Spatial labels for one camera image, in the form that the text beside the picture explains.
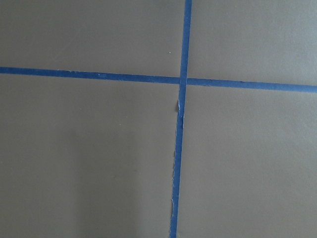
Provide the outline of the brown paper table cover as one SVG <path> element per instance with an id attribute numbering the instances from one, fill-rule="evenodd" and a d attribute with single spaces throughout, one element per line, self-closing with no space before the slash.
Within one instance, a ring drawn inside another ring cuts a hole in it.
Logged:
<path id="1" fill-rule="evenodd" d="M 314 0 L 3 0 L 3 238 L 314 238 Z"/>

